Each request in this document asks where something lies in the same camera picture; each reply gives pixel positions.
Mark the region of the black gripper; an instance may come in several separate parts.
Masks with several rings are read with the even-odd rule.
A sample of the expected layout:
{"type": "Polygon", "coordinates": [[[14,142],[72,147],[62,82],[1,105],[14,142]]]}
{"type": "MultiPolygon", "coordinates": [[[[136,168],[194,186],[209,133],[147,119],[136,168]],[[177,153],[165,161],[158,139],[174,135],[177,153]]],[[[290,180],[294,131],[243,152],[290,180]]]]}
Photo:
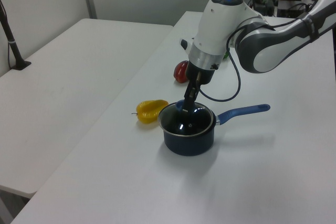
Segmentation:
{"type": "Polygon", "coordinates": [[[210,83],[216,69],[202,69],[194,65],[191,61],[188,62],[185,75],[190,83],[184,94],[184,101],[182,105],[183,111],[191,111],[195,107],[195,100],[197,98],[200,85],[210,83]]]}

